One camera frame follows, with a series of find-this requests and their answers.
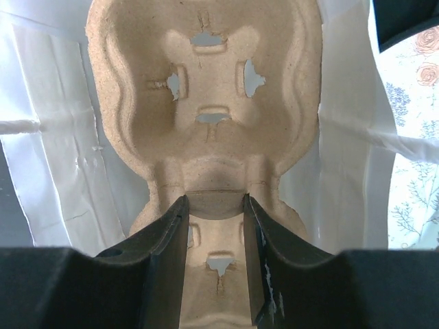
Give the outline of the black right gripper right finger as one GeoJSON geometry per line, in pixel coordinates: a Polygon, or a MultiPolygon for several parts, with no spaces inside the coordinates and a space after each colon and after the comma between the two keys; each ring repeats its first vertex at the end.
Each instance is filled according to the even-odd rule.
{"type": "Polygon", "coordinates": [[[437,328],[438,253],[350,249],[332,255],[246,195],[244,244],[258,328],[437,328]]]}

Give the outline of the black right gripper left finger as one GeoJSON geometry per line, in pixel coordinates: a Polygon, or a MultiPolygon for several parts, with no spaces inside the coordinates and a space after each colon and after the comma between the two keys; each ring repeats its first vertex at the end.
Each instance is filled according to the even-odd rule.
{"type": "Polygon", "coordinates": [[[189,200],[87,256],[68,247],[1,249],[2,328],[177,328],[189,200]]]}

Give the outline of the light blue paper bag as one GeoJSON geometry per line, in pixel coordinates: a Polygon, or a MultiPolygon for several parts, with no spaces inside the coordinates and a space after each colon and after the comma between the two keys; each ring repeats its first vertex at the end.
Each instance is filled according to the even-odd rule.
{"type": "MultiPolygon", "coordinates": [[[[150,191],[104,132],[86,36],[92,2],[1,2],[1,146],[32,243],[96,255],[134,234],[150,191]]],[[[389,248],[397,148],[379,72],[379,3],[316,2],[318,128],[281,176],[279,197],[319,248],[389,248]]]]}

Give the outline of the pulp cup carrier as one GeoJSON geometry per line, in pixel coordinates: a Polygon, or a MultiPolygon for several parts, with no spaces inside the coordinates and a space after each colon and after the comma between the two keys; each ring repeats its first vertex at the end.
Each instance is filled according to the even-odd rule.
{"type": "Polygon", "coordinates": [[[318,128],[316,1],[94,1],[86,22],[103,128],[146,182],[136,233],[189,198],[181,328],[250,328],[242,201],[305,238],[281,176],[318,128]]]}

